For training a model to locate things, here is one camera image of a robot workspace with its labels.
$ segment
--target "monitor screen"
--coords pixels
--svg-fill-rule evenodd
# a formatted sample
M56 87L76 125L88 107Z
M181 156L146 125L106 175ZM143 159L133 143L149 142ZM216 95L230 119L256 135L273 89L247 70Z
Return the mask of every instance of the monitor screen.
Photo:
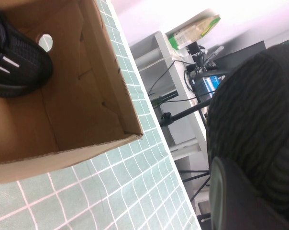
M261 41L252 46L239 50L235 53L231 53L221 58L218 58L214 60L214 63L220 69L233 69L242 64L248 58L265 49L266 49L265 43L264 41Z

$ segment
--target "hole in cardboard box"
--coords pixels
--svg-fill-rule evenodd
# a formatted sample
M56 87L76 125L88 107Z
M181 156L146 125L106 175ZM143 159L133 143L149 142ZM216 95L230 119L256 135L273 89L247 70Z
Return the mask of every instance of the hole in cardboard box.
M38 44L46 51L49 52L53 46L53 39L49 34L43 34L39 40Z

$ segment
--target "green tiled tablecloth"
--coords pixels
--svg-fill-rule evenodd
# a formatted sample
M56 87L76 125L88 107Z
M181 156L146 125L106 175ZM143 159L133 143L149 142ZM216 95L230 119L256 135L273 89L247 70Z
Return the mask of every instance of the green tiled tablecloth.
M97 2L144 137L70 168L0 185L0 230L199 229L113 7Z

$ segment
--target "black sneaker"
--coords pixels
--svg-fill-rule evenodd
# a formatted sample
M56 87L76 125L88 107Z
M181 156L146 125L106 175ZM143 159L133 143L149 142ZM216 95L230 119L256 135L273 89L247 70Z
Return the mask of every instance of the black sneaker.
M49 55L0 12L0 97L30 93L45 84L52 72Z

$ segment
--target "cardboard box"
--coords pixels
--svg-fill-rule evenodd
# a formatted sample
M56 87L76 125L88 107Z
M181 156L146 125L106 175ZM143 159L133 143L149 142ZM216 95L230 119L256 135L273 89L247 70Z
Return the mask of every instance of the cardboard box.
M0 0L9 22L49 34L54 74L0 98L0 183L62 169L127 144L140 123L95 0Z

